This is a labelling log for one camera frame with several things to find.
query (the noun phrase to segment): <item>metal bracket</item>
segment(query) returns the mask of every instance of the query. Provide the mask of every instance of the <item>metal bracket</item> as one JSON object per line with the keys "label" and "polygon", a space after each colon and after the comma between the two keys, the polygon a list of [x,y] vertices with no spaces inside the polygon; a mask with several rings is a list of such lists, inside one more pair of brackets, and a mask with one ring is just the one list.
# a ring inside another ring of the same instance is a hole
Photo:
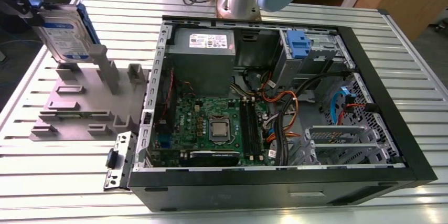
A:
{"label": "metal bracket", "polygon": [[105,191],[130,190],[129,179],[134,163],[134,151],[138,143],[137,135],[129,131],[118,135],[114,148],[107,157],[109,167]]}

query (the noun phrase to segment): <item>metal frame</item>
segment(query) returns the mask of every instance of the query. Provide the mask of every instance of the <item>metal frame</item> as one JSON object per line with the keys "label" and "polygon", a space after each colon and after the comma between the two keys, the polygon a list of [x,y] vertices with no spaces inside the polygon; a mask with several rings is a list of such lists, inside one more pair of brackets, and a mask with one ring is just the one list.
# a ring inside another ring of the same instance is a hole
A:
{"label": "metal frame", "polygon": [[[117,61],[118,66],[139,62],[146,68],[153,68],[163,14],[215,16],[213,4],[190,7],[182,0],[85,0],[83,3],[102,43],[110,48],[110,59]],[[395,32],[399,28],[389,25],[386,15],[377,10],[331,6],[293,4],[278,13],[263,13],[263,20],[354,28],[439,180],[426,186],[395,191],[361,206],[159,215],[149,211],[134,194],[103,193],[105,162],[115,141],[34,143],[27,139],[34,124],[27,121],[38,118],[35,111],[39,108],[35,107],[45,105],[49,96],[45,93],[51,91],[58,76],[55,61],[47,54],[42,61],[37,59],[33,63],[35,69],[31,67],[27,72],[31,80],[18,86],[0,116],[0,162],[5,164],[0,169],[5,185],[0,193],[6,196],[0,201],[3,220],[38,221],[46,218],[57,223],[90,224],[111,221],[105,219],[111,217],[114,221],[130,224],[149,219],[163,223],[183,221],[202,224],[214,218],[257,224],[282,221],[327,224],[335,221],[354,223],[362,219],[366,224],[377,224],[379,216],[389,216],[390,221],[421,224],[441,223],[448,219],[447,93],[437,88],[433,80],[438,77],[427,74],[419,66],[418,62],[425,62],[421,54],[407,50]]]}

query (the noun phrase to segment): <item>hard drive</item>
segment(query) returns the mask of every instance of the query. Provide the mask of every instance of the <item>hard drive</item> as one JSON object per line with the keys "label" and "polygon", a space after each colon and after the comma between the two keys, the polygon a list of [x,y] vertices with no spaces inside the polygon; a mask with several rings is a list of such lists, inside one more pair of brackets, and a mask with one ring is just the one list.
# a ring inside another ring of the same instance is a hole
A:
{"label": "hard drive", "polygon": [[39,10],[45,26],[37,27],[38,34],[61,63],[93,62],[90,48],[99,44],[86,7],[83,4],[50,4]]}

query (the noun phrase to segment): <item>red cable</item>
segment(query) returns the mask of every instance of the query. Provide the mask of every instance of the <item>red cable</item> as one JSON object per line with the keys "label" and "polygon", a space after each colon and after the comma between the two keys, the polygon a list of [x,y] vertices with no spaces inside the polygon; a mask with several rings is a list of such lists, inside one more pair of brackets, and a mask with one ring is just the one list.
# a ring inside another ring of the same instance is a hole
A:
{"label": "red cable", "polygon": [[170,97],[171,97],[171,91],[174,89],[174,81],[175,81],[175,70],[171,69],[171,83],[170,83],[170,91],[169,91],[169,95],[167,95],[167,100],[166,100],[166,107],[163,109],[163,113],[162,113],[162,117],[161,117],[161,120],[159,120],[159,123],[163,119],[163,117],[166,116],[166,113],[167,113],[167,108],[169,108],[169,101],[170,101]]}
{"label": "red cable", "polygon": [[[353,106],[366,107],[366,104],[351,103],[351,104],[346,105],[346,108],[353,107]],[[346,109],[343,109],[342,113],[339,114],[337,125],[343,124],[345,112],[346,112]]]}

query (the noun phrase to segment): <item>slotted metal table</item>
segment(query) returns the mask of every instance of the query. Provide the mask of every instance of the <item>slotted metal table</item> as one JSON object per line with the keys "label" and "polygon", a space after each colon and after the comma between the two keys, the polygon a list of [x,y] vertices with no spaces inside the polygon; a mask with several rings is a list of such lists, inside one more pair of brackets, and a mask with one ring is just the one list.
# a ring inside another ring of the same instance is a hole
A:
{"label": "slotted metal table", "polygon": [[[214,3],[183,0],[73,0],[91,20],[118,67],[151,69],[162,15],[214,17]],[[389,15],[371,9],[291,4],[263,20],[351,26],[439,180],[361,206],[151,213],[133,193],[105,193],[111,141],[33,142],[53,90],[57,62],[43,47],[0,114],[0,220],[74,223],[443,223],[448,220],[448,91]]]}

